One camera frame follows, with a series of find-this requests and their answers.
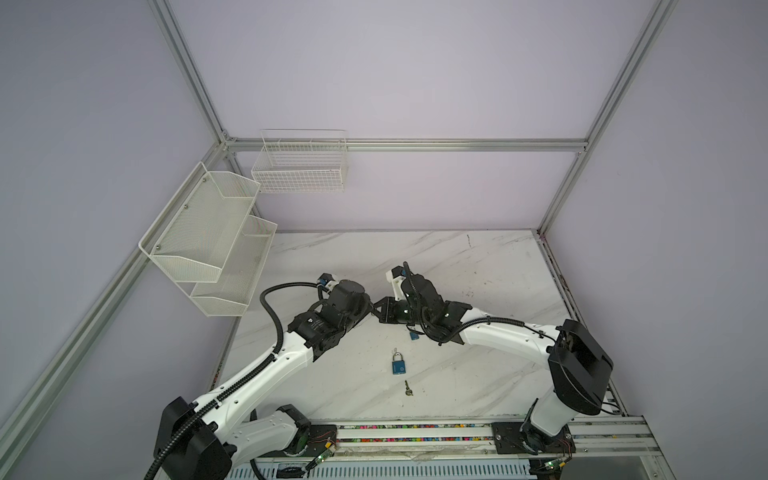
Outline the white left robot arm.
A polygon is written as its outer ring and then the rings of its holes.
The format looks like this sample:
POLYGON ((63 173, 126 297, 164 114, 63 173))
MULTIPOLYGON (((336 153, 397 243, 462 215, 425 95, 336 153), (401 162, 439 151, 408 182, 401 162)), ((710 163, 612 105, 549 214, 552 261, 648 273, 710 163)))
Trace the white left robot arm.
POLYGON ((250 415, 372 310, 357 282, 324 274, 311 287, 319 299, 288 326, 270 305, 264 307, 276 327, 273 347, 221 386, 192 401, 178 397, 164 408, 146 478, 164 472, 170 479, 224 479, 263 454, 304 450, 311 423, 296 407, 284 405, 257 420, 250 415))

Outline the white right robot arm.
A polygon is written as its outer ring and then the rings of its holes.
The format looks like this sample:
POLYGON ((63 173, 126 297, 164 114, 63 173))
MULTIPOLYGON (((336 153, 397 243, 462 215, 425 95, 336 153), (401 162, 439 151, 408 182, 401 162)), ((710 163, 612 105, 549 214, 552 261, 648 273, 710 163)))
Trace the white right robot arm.
POLYGON ((413 328, 440 345, 482 346, 522 357, 550 373, 550 386, 536 398, 520 427, 523 447, 545 450, 577 415, 603 412, 614 363, 589 330, 566 319, 539 325, 447 301, 424 276, 397 266, 386 273, 393 295, 374 305, 384 324, 413 328))

